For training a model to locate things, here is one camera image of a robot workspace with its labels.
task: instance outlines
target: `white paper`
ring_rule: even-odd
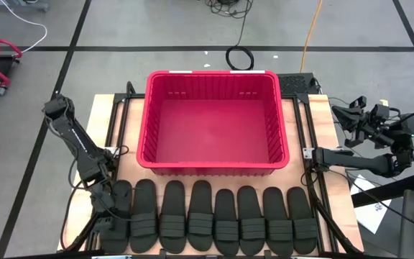
[[[355,184],[358,185],[362,190],[366,191],[368,189],[374,188],[374,185],[361,175],[355,180]],[[355,185],[351,187],[351,195],[359,193],[359,188]],[[388,205],[391,203],[391,200],[382,201],[384,204]],[[378,227],[380,227],[382,218],[385,217],[387,208],[380,203],[370,204],[366,206],[361,206],[355,208],[357,221],[370,230],[373,234],[376,234]]]

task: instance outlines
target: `wooden table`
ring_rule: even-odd
[[[99,146],[105,145],[106,133],[108,130],[111,108],[113,106],[113,94],[99,94],[93,100],[91,116],[89,118],[87,133],[92,140]],[[156,176],[151,170],[142,168],[136,161],[135,153],[137,151],[137,143],[139,138],[140,124],[142,120],[144,99],[131,99],[129,107],[129,116],[126,121],[126,132],[124,135],[123,144],[129,147],[129,153],[121,157],[121,162],[118,171],[118,179],[128,180],[133,186],[138,180],[149,178],[153,180],[157,187],[158,207],[162,205],[162,195],[164,188],[168,181],[179,180],[185,185],[186,192],[186,211],[188,211],[191,188],[197,180],[207,180],[212,185],[212,199],[215,199],[215,194],[220,188],[231,189],[234,193],[241,186],[250,185],[257,190],[260,206],[262,203],[262,192],[269,186],[276,186],[281,189],[284,197],[286,191],[294,186],[301,186],[305,191],[307,188],[302,186],[300,177],[303,173],[303,160],[300,154],[300,144],[298,140],[298,131],[295,121],[295,113],[293,110],[293,102],[291,100],[282,100],[282,110],[285,120],[285,129],[287,132],[287,141],[290,151],[290,162],[288,165],[280,170],[276,170],[269,176],[264,177],[227,177],[227,176]],[[116,116],[116,126],[113,136],[112,146],[116,146],[119,123],[121,121],[121,111],[123,104],[118,108]],[[320,147],[338,147],[338,139],[336,137],[335,127],[331,116],[328,99],[325,95],[310,96],[310,108],[313,115],[313,123],[316,130],[316,137]],[[300,112],[302,115],[303,126],[305,130],[306,145],[311,146],[307,124],[305,121],[305,111],[300,105]],[[333,167],[332,170],[343,173],[343,168]],[[327,172],[325,173],[326,188],[328,198],[331,205],[331,213],[333,219],[341,228],[343,233],[351,240],[352,244],[360,250],[363,250],[362,240],[357,225],[356,215],[351,200],[349,185],[347,180],[342,176]],[[78,174],[76,174],[76,182],[79,181]],[[89,193],[78,190],[71,202],[70,213],[65,227],[63,237],[65,244],[68,246],[83,229],[84,224],[91,216],[92,206],[89,198]],[[322,239],[326,251],[330,250],[330,242],[328,238],[327,226],[323,218],[319,215],[322,231]],[[160,243],[156,245],[145,254],[159,254]],[[263,255],[264,250],[269,250],[267,245],[264,246],[262,252],[258,255]],[[130,248],[127,248],[126,253],[133,254]],[[215,245],[204,253],[194,250],[189,243],[186,244],[185,250],[181,255],[199,255],[199,254],[219,254]],[[317,255],[315,249],[311,255]]]

